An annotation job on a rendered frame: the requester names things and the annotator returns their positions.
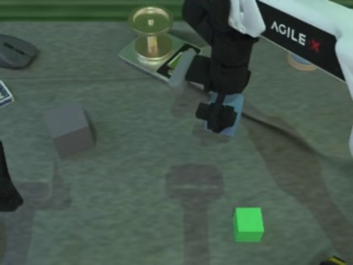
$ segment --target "green curtain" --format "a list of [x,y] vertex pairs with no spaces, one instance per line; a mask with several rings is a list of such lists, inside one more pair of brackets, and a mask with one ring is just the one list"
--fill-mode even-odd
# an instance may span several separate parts
[[[353,8],[353,0],[335,0]],[[151,4],[168,8],[180,20],[183,0],[0,0],[0,20],[122,21],[134,8]]]

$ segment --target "gray box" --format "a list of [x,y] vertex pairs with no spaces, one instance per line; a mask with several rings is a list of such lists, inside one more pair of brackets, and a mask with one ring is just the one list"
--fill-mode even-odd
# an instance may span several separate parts
[[79,103],[51,109],[44,119],[60,158],[94,147],[90,124]]

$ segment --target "green cube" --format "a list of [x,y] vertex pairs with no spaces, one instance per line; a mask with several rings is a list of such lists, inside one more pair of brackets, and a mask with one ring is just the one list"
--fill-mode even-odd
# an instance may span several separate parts
[[264,234],[261,208],[236,208],[233,227],[236,242],[260,242]]

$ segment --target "computer mouse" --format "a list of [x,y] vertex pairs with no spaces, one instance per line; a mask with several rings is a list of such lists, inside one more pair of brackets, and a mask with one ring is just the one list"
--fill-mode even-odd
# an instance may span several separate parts
[[22,69],[27,67],[38,54],[37,48],[24,40],[0,34],[0,67]]

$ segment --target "table surface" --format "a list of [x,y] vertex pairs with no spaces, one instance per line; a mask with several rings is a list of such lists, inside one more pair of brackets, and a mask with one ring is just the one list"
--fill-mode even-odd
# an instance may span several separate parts
[[[353,8],[353,0],[334,0]],[[168,8],[181,19],[183,0],[0,0],[1,21],[125,21],[129,13],[147,4]]]
[[[0,110],[0,139],[25,199],[16,213],[0,215],[3,264],[191,265],[193,258],[193,265],[318,265],[330,255],[353,261],[353,103],[345,84],[292,69],[283,50],[261,40],[237,137],[226,139],[195,119],[207,100],[202,92],[190,87],[176,96],[119,60],[135,37],[126,23],[1,28],[41,51],[27,70],[0,70],[16,98]],[[172,33],[202,44],[183,23]],[[97,145],[60,161],[43,115],[68,102],[83,104]],[[169,198],[170,172],[191,183],[221,181],[223,190],[207,214],[200,205],[183,219],[181,202],[190,198]],[[234,242],[232,214],[243,206],[263,210],[261,243]],[[197,231],[203,227],[207,233]],[[200,252],[203,244],[208,249]]]

